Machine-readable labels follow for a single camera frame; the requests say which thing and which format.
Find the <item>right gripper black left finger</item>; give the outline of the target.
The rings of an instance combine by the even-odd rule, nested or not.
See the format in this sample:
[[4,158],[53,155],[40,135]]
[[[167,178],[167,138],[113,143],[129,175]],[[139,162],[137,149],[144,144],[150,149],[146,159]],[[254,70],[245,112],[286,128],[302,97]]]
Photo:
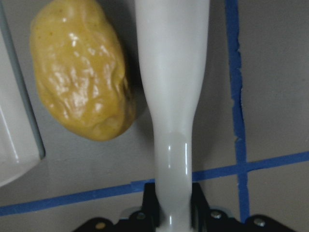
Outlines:
[[142,212],[146,218],[152,222],[153,226],[160,225],[160,205],[155,192],[155,183],[146,183],[144,185]]

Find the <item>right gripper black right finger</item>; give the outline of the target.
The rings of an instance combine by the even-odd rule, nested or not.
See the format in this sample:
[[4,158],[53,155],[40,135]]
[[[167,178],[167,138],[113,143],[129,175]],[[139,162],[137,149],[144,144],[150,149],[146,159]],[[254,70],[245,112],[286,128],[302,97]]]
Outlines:
[[192,227],[207,227],[210,207],[199,183],[192,184],[191,195],[191,225]]

